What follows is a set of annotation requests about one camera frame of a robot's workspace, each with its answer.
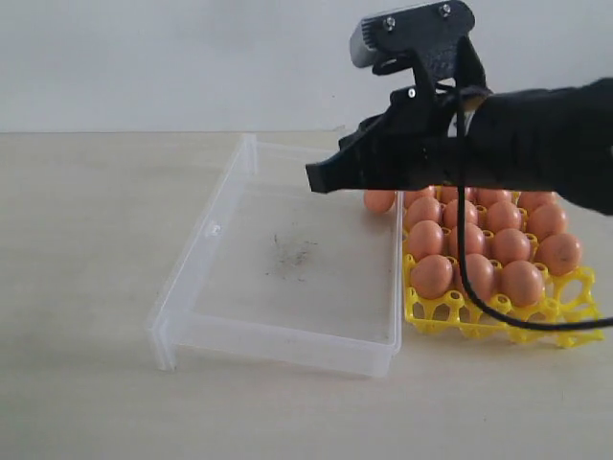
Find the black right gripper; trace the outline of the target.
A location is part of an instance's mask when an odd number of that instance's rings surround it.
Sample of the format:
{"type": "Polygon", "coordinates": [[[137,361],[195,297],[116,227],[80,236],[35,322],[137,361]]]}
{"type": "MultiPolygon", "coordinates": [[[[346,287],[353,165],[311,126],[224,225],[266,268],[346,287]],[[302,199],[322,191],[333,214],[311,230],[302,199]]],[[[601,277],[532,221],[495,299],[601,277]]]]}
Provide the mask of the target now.
{"type": "Polygon", "coordinates": [[[455,185],[457,109],[464,112],[479,95],[449,86],[428,97],[422,93],[392,103],[361,122],[338,141],[338,152],[306,165],[315,194],[341,190],[416,191],[430,185],[455,185]]]}

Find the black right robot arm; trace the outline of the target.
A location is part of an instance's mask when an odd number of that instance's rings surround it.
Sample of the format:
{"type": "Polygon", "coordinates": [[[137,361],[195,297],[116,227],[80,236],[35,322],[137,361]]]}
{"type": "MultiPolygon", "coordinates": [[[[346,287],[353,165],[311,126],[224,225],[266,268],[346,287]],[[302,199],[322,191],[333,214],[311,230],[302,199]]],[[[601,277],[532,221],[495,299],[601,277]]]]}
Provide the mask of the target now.
{"type": "Polygon", "coordinates": [[[612,80],[498,94],[398,90],[306,175],[318,194],[433,185],[555,192],[611,216],[612,80]]]}

